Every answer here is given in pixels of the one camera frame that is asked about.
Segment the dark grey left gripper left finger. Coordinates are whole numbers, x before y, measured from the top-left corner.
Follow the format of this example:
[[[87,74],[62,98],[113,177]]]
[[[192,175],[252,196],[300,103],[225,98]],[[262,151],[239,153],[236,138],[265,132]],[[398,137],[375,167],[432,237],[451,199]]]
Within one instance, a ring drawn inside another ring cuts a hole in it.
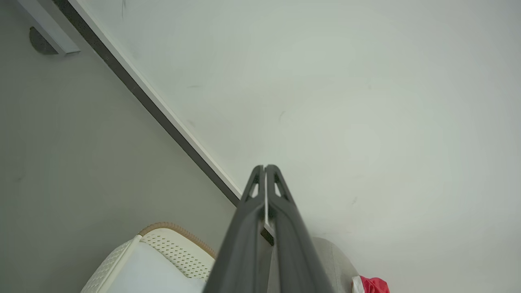
[[[265,168],[253,168],[212,271],[205,293],[258,293],[258,245],[265,219]]]

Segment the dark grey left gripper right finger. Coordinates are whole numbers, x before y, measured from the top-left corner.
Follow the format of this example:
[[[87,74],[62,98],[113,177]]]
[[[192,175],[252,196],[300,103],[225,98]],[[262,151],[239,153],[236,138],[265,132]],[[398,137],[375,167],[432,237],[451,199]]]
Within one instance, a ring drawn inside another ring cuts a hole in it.
[[[268,212],[275,224],[281,293],[331,293],[311,236],[276,165],[266,167]]]

